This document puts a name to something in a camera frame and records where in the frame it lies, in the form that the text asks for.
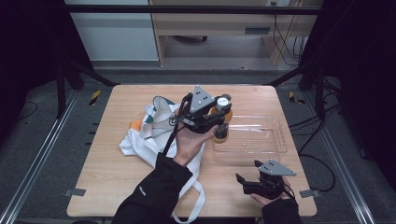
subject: black sleeve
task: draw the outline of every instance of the black sleeve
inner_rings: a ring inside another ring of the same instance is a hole
[[[167,223],[191,177],[188,168],[159,153],[155,169],[122,202],[112,223]]]
[[[278,199],[262,208],[265,224],[302,224],[298,214],[298,204],[292,199]]]

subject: white cabinet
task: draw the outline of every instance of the white cabinet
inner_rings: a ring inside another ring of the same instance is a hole
[[[147,0],[65,0],[68,5],[148,5]],[[149,13],[71,13],[91,61],[158,61]]]

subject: person's hand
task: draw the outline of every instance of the person's hand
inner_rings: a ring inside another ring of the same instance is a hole
[[[176,134],[177,154],[173,160],[182,166],[187,166],[201,150],[202,144],[215,136],[218,127],[219,125],[215,125],[207,133],[193,133],[185,128],[183,123],[179,123],[178,128],[181,130]]]
[[[290,183],[289,183],[289,181],[286,179],[286,177],[285,177],[285,176],[282,176],[282,177],[283,177],[283,182],[285,183],[285,185],[287,185],[287,186],[290,187]],[[290,188],[288,188],[288,187],[286,187],[286,186],[285,186],[285,190],[286,190],[287,192],[290,192]],[[289,198],[289,195],[286,194],[285,192],[283,192],[282,194],[280,194],[279,197],[277,197],[277,198],[275,198],[275,199],[273,199],[273,200],[269,200],[269,199],[264,198],[264,197],[262,197],[262,196],[260,196],[260,195],[258,195],[258,194],[252,193],[252,194],[250,194],[250,198],[254,199],[256,202],[260,203],[262,206],[265,206],[265,205],[267,205],[268,203],[271,203],[271,202],[273,202],[273,201],[278,200],[279,198],[287,199],[287,198]]]

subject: orange object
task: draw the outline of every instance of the orange object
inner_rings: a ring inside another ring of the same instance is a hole
[[[142,119],[134,120],[134,121],[132,121],[132,122],[129,124],[129,128],[130,128],[130,129],[134,129],[135,131],[140,132],[140,130],[142,129],[142,122],[143,122]]]

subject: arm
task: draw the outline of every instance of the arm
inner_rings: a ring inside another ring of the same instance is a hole
[[[283,177],[285,185],[290,186],[289,181]],[[298,204],[286,193],[281,194],[277,199],[269,200],[257,194],[250,194],[250,197],[263,205],[262,219],[265,224],[302,224],[298,214]]]
[[[176,136],[176,156],[171,159],[158,154],[155,169],[122,202],[112,223],[167,223],[181,189],[192,176],[186,166],[216,129],[217,126],[207,133],[180,130]]]

